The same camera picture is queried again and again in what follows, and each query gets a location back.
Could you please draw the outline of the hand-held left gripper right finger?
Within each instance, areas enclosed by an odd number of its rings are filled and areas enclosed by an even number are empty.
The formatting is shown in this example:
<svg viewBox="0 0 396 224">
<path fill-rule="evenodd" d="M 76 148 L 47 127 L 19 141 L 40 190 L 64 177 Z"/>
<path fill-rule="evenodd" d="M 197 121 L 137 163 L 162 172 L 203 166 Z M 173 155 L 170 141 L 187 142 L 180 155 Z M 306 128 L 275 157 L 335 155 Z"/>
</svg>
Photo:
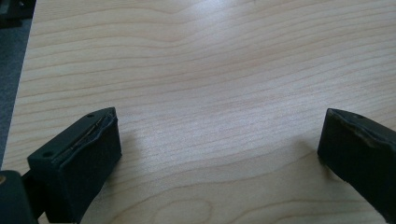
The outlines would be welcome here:
<svg viewBox="0 0 396 224">
<path fill-rule="evenodd" d="M 389 224 L 396 224 L 395 131 L 364 116 L 329 108 L 318 156 Z"/>
</svg>

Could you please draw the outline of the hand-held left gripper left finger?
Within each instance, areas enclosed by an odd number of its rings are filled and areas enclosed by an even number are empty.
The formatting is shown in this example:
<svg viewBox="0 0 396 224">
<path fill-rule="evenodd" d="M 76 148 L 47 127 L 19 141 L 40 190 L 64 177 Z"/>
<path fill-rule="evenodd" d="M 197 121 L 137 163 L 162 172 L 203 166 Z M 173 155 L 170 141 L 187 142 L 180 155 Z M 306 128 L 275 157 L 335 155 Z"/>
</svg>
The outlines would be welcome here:
<svg viewBox="0 0 396 224">
<path fill-rule="evenodd" d="M 121 158 L 116 109 L 82 117 L 28 157 L 50 222 L 79 223 Z"/>
</svg>

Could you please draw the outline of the dark stand base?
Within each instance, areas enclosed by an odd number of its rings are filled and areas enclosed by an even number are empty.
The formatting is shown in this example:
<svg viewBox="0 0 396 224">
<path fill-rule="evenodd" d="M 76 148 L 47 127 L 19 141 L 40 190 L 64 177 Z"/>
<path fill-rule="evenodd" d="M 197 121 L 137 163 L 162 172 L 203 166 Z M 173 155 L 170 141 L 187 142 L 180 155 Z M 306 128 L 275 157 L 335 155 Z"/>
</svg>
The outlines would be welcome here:
<svg viewBox="0 0 396 224">
<path fill-rule="evenodd" d="M 32 19 L 36 0 L 0 0 L 0 29 L 20 27 L 21 21 Z"/>
</svg>

